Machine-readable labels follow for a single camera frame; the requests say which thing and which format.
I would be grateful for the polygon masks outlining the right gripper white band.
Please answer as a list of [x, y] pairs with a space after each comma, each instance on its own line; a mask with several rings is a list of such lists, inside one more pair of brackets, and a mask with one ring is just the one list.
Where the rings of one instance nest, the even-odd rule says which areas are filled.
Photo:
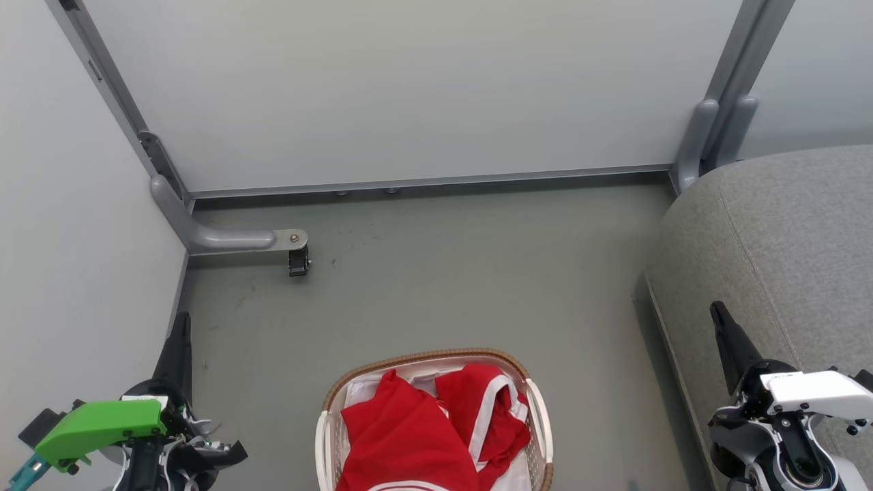
[[871, 423], [871, 376], [830, 368], [804, 372], [764, 359], [722, 301], [709, 307], [730, 402], [708, 423], [715, 465], [851, 465], [870, 460], [838, 444], [838, 428], [859, 439]]

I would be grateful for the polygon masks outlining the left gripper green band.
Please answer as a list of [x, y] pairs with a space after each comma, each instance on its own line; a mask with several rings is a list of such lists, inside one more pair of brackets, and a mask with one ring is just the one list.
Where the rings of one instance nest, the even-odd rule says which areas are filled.
[[166, 336], [153, 379], [138, 383], [118, 400], [76, 400], [69, 413], [44, 409], [19, 439], [40, 459], [39, 472], [53, 467], [74, 475], [89, 454], [122, 450], [128, 471], [134, 465], [164, 477], [214, 477], [248, 458], [241, 442], [210, 438], [208, 419], [197, 419], [193, 402], [191, 317], [178, 312]]

